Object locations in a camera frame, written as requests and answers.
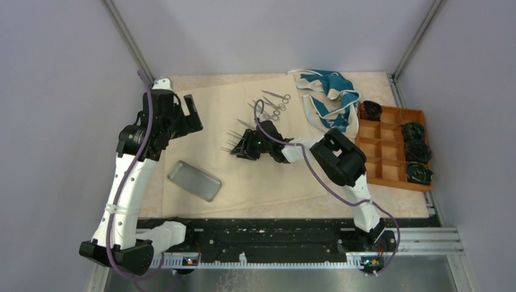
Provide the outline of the metal instrument tray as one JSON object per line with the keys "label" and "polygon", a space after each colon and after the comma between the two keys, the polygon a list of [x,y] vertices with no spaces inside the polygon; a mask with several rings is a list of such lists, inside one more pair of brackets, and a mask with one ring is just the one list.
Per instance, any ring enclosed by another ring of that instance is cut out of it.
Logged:
{"label": "metal instrument tray", "polygon": [[168,172],[169,181],[199,199],[212,202],[222,188],[222,181],[184,161],[178,161]]}

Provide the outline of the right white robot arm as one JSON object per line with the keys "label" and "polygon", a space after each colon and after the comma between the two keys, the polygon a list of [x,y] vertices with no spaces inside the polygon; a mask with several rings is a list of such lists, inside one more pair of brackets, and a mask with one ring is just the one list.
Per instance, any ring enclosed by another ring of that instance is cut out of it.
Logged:
{"label": "right white robot arm", "polygon": [[259,122],[238,134],[229,153],[237,158],[256,161],[262,154],[281,164],[316,162],[332,183],[341,187],[341,201],[352,208],[357,243],[365,251],[374,250],[382,241],[385,224],[372,201],[366,178],[365,154],[338,130],[329,130],[319,138],[283,137],[270,120]]}

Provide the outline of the large ring scissors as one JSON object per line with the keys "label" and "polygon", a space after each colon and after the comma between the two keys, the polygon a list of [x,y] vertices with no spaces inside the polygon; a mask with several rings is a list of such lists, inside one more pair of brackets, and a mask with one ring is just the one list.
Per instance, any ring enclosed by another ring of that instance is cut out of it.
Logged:
{"label": "large ring scissors", "polygon": [[237,121],[242,124],[243,126],[247,127],[248,129],[251,129],[251,130],[255,130],[256,129],[256,126],[255,125],[250,125],[240,119],[237,119]]}

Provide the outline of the beige cloth drape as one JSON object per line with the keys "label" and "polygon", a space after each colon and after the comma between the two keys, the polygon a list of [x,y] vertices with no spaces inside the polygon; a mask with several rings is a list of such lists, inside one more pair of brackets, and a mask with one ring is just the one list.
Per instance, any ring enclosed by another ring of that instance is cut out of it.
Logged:
{"label": "beige cloth drape", "polygon": [[[237,119],[252,123],[253,111],[249,103],[263,96],[275,104],[281,101],[262,90],[291,95],[280,120],[274,123],[283,137],[315,137],[315,130],[304,116],[302,99],[291,75],[176,76],[172,82],[178,95],[193,96],[203,129],[172,140],[162,156],[163,216],[200,217],[326,195],[303,161],[280,164],[267,154],[257,161],[249,161],[221,150],[221,147],[229,149],[226,141],[236,140],[227,134],[229,130],[238,134],[245,131],[246,127]],[[222,181],[222,188],[212,202],[199,199],[169,181],[167,174],[178,161]]]}

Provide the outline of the steel forceps laid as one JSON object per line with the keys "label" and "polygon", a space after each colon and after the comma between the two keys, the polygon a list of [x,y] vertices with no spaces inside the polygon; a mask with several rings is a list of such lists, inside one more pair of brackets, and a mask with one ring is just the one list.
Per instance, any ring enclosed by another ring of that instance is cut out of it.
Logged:
{"label": "steel forceps laid", "polygon": [[248,104],[249,107],[252,108],[253,114],[259,119],[262,115],[262,108],[257,104]]}
{"label": "steel forceps laid", "polygon": [[[263,101],[263,104],[260,105],[258,101],[256,100],[253,100],[254,104],[257,104],[259,105],[261,108],[262,108],[262,115],[260,116],[260,118],[265,118],[265,119],[268,119],[268,120],[273,120],[273,121],[279,121],[280,118],[279,116],[281,115],[281,111],[276,111],[274,108],[270,107],[269,105],[267,105],[266,103],[264,103],[264,99],[262,98],[261,101]],[[270,112],[271,114],[265,110],[265,107],[266,106],[269,106],[271,109],[270,109]]]}

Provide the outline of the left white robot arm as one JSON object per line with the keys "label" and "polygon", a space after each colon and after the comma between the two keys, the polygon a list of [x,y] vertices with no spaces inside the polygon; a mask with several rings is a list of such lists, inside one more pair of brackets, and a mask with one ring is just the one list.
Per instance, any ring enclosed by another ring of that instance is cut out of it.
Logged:
{"label": "left white robot arm", "polygon": [[194,233],[181,222],[165,221],[143,233],[137,226],[147,184],[170,140],[203,129],[192,96],[179,98],[169,78],[148,85],[142,102],[136,121],[119,133],[113,184],[101,221],[79,248],[82,257],[132,280],[147,278],[154,257],[169,248],[188,251],[195,244]]}

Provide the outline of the steel surgical forceps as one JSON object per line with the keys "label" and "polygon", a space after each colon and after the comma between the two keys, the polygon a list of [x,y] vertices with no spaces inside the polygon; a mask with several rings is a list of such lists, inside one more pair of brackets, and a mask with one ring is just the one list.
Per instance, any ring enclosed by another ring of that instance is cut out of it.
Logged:
{"label": "steel surgical forceps", "polygon": [[268,98],[266,98],[265,96],[263,96],[263,99],[264,99],[264,103],[266,103],[270,107],[274,108],[276,111],[285,111],[286,110],[286,106],[283,103],[275,104],[272,101],[270,101]]}

